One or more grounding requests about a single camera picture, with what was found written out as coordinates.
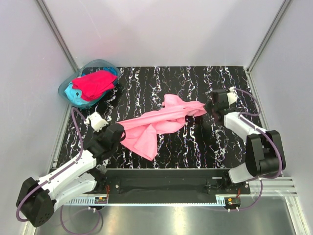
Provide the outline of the pink t shirt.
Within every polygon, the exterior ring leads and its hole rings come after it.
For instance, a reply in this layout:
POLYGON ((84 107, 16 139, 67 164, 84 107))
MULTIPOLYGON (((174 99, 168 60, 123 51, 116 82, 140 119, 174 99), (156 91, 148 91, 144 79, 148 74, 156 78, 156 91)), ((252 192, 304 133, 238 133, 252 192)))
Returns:
POLYGON ((126 137, 121 142, 130 151, 151 161, 157 153, 157 136, 177 132, 185 125, 186 116, 206 114, 204 104, 199 101, 183 101, 178 95, 166 94, 162 108, 139 117, 120 121, 126 137))

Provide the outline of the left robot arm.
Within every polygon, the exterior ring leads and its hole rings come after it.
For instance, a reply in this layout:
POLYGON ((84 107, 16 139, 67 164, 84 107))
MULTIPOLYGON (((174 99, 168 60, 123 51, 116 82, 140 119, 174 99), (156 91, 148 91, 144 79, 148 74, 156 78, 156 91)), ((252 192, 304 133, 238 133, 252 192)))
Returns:
POLYGON ((16 202, 16 218, 34 227, 46 223, 58 208, 84 193, 100 194, 108 187, 104 170, 97 168, 116 152, 126 137, 121 124, 95 131, 81 151, 53 172, 35 180, 26 179, 16 202))

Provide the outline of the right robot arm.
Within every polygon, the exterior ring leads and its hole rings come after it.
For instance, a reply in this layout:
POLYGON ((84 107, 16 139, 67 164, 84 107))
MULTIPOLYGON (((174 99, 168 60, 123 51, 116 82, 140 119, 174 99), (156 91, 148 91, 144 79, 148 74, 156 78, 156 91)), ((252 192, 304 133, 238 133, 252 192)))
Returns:
POLYGON ((246 117, 257 117, 256 113, 239 112, 234 107, 240 89, 213 90, 211 101, 205 104, 205 110, 214 121, 231 130, 246 144, 245 162, 224 173, 217 188, 233 194, 249 181, 257 179, 275 179, 286 168, 285 154, 281 136, 276 130, 266 130, 246 117))

